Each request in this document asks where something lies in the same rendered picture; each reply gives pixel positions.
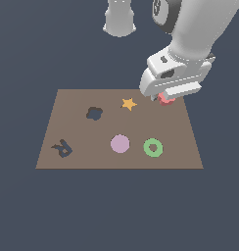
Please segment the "red flower-shaped piece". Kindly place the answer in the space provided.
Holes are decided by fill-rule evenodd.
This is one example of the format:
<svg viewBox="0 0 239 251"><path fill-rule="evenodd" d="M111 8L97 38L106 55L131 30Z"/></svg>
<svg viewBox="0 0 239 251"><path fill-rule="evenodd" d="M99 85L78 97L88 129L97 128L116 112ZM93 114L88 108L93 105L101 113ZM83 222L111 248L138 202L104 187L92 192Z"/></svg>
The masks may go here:
<svg viewBox="0 0 239 251"><path fill-rule="evenodd" d="M164 96L163 93L159 93L158 94L158 100L159 100L159 102L160 102L160 104L162 106L171 105L175 101L174 98L172 98L172 99L166 99L166 97Z"/></svg>

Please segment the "brown slot board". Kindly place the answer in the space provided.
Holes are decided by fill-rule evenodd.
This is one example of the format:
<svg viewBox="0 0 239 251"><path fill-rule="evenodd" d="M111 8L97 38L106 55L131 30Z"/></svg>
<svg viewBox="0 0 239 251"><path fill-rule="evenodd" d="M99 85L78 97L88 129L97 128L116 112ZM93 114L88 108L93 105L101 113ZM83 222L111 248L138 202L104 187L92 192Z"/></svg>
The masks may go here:
<svg viewBox="0 0 239 251"><path fill-rule="evenodd" d="M183 98L162 106L137 89L60 89L39 170L203 168Z"/></svg>

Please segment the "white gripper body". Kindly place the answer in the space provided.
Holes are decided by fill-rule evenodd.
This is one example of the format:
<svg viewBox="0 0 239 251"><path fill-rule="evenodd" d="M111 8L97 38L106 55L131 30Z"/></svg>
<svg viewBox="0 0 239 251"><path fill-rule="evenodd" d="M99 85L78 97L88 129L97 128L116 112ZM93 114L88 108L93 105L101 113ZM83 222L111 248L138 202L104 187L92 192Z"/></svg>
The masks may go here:
<svg viewBox="0 0 239 251"><path fill-rule="evenodd" d="M147 59L148 68L140 80L144 96L163 93L166 98L177 98L198 92L215 60L210 53L205 59L191 61L175 55L167 46Z"/></svg>

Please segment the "orange star piece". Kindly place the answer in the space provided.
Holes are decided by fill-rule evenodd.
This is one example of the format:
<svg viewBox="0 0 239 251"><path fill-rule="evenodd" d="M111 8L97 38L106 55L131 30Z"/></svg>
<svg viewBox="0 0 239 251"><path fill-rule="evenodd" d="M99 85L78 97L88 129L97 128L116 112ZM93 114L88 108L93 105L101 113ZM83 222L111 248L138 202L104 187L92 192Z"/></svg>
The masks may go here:
<svg viewBox="0 0 239 251"><path fill-rule="evenodd" d="M132 99L123 99L122 102L122 107L127 108L129 111L131 111L132 108L136 106L136 103L134 103Z"/></svg>

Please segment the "pink round disc piece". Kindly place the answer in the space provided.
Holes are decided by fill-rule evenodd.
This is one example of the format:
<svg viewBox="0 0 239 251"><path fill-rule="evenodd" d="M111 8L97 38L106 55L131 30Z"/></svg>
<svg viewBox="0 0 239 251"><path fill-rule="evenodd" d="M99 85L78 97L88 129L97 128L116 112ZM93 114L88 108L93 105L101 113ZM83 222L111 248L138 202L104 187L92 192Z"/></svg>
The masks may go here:
<svg viewBox="0 0 239 251"><path fill-rule="evenodd" d="M116 153L124 153L129 149L129 139L125 135L117 134L111 140L111 148Z"/></svg>

